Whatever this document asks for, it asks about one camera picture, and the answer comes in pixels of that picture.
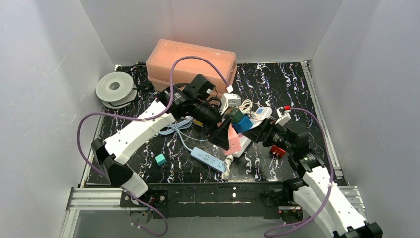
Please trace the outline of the white long power strip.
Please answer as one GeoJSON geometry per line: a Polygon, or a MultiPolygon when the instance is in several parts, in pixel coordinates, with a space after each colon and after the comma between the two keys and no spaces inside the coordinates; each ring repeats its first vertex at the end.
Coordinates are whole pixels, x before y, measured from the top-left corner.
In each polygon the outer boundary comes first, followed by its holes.
{"type": "MultiPolygon", "coordinates": [[[[272,114],[272,109],[270,107],[258,107],[255,111],[257,117],[255,119],[250,119],[251,123],[253,124],[252,128],[258,126],[264,119],[268,118],[272,114]]],[[[247,147],[250,145],[251,140],[243,136],[242,134],[238,134],[239,142],[241,146],[241,150],[232,154],[233,157],[239,158],[247,147]]]]}

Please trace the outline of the pink plug adapter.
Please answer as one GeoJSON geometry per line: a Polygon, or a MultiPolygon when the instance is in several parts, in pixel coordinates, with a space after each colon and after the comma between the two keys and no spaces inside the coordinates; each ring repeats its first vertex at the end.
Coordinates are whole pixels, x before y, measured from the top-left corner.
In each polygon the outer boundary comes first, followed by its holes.
{"type": "Polygon", "coordinates": [[[227,150],[223,150],[225,156],[231,155],[241,150],[238,133],[235,131],[232,125],[230,125],[228,129],[228,145],[229,148],[227,150]]]}

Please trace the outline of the pink translucent plastic storage box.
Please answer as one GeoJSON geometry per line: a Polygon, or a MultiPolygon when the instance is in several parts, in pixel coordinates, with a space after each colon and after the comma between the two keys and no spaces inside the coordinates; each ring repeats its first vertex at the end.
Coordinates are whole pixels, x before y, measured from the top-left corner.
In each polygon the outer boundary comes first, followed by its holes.
{"type": "MultiPolygon", "coordinates": [[[[237,64],[234,52],[161,39],[146,61],[148,80],[157,91],[170,86],[170,71],[173,64],[184,56],[198,56],[207,59],[221,72],[229,85],[233,85],[237,64]]],[[[177,64],[173,83],[190,83],[198,74],[205,76],[216,86],[218,97],[226,93],[226,85],[208,63],[199,59],[185,59],[177,64]]]]}

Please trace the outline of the dark green cube charger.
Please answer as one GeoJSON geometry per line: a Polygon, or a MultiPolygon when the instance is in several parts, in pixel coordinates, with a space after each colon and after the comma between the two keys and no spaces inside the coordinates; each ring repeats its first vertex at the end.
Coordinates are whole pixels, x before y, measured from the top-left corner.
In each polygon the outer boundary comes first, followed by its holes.
{"type": "Polygon", "coordinates": [[[237,124],[243,118],[244,114],[239,108],[231,108],[226,116],[231,119],[232,124],[237,124]]]}

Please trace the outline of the red cube socket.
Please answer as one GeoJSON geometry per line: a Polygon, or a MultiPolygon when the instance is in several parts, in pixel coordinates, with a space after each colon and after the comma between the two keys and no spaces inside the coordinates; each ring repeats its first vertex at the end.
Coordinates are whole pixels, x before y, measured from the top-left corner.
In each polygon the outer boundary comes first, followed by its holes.
{"type": "Polygon", "coordinates": [[[274,155],[278,158],[282,158],[287,153],[284,149],[282,149],[278,146],[275,146],[275,145],[273,145],[271,147],[270,152],[271,152],[272,155],[274,155]]]}

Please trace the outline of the teal plug adapter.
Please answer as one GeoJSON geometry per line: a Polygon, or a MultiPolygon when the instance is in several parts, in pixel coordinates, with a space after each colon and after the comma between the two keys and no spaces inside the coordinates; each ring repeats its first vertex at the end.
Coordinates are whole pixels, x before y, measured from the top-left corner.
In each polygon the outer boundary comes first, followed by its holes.
{"type": "Polygon", "coordinates": [[[158,166],[163,167],[167,164],[167,159],[164,154],[158,154],[155,156],[155,162],[158,166]]]}

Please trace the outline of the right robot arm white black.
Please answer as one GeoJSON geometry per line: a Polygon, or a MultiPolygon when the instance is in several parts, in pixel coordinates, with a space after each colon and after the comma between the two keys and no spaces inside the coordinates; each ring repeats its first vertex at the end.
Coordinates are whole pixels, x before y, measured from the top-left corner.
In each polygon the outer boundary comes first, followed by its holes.
{"type": "Polygon", "coordinates": [[[323,159],[309,146],[306,128],[292,131],[271,119],[244,132],[244,136],[264,147],[285,150],[299,178],[284,183],[285,195],[309,214],[329,238],[381,238],[383,230],[369,222],[334,183],[323,159]]]}

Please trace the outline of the light blue power strip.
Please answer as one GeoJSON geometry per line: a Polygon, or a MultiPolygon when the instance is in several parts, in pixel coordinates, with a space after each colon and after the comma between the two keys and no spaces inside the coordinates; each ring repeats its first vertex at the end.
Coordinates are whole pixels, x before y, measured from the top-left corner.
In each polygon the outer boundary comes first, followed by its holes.
{"type": "Polygon", "coordinates": [[[204,163],[207,166],[210,166],[220,173],[226,171],[226,165],[223,160],[209,154],[200,148],[194,147],[190,152],[190,155],[192,158],[204,163]]]}

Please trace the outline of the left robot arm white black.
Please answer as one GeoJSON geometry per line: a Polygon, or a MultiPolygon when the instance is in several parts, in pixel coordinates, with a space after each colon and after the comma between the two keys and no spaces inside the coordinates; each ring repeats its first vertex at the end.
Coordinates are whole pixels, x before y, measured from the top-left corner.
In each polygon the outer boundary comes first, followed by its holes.
{"type": "Polygon", "coordinates": [[[228,150],[231,120],[223,120],[218,109],[205,102],[214,89],[214,84],[198,74],[190,83],[184,83],[182,90],[174,85],[162,91],[140,115],[146,121],[135,120],[105,140],[95,139],[91,143],[93,155],[110,184],[136,198],[143,196],[149,187],[127,162],[146,141],[183,116],[201,122],[208,142],[228,150]]]}

